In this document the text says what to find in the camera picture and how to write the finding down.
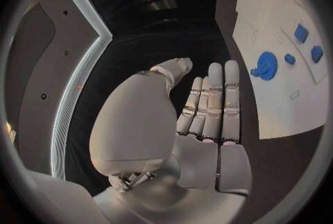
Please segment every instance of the blue object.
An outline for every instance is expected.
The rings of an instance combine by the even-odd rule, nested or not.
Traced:
[[[285,55],[285,61],[290,65],[294,65],[296,63],[295,57],[289,53]]]
[[[263,52],[257,63],[257,68],[251,70],[251,75],[262,80],[271,80],[278,70],[278,60],[271,52]]]
[[[318,45],[315,45],[311,50],[311,56],[314,63],[318,63],[323,55],[322,48]]]
[[[304,43],[309,35],[309,31],[300,23],[296,28],[294,36],[302,43]]]

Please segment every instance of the blue block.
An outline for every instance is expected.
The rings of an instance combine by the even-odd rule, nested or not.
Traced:
[[[295,65],[295,63],[296,63],[295,57],[293,55],[290,55],[290,54],[285,55],[285,61],[290,65]]]
[[[302,43],[304,43],[309,35],[309,31],[303,27],[300,23],[296,28],[294,36]]]
[[[318,63],[323,55],[322,48],[318,45],[314,46],[311,50],[311,56],[314,63]]]

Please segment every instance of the white light strip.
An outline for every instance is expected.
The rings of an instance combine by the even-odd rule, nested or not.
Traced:
[[[51,142],[51,171],[53,177],[64,180],[67,133],[75,105],[82,91],[77,86],[84,86],[96,62],[112,41],[111,32],[94,9],[90,0],[73,0],[73,2],[99,34],[99,38],[89,47],[75,68],[62,95],[54,120]]]

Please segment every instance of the led light strip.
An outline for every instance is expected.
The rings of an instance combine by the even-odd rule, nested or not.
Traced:
[[[99,37],[89,47],[78,66],[74,70],[62,95],[55,116],[51,142],[52,176],[65,180],[65,149],[70,120],[78,101],[82,86],[87,81],[92,69],[106,47],[112,41],[112,34],[94,9],[90,0],[73,0],[89,24],[96,30]]]

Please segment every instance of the black floor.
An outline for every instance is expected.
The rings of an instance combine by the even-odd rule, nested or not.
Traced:
[[[240,64],[241,138],[254,177],[253,192],[236,223],[252,223],[285,197],[306,169],[321,129],[288,138],[259,140],[253,89],[231,36],[237,16],[236,0],[92,1],[114,40],[95,66],[74,111],[65,157],[67,180],[83,185],[92,195],[109,185],[91,164],[89,137],[105,99],[123,80],[164,60],[190,57],[193,71],[171,94],[179,114],[191,81],[205,76],[211,62],[224,64],[230,53]]]

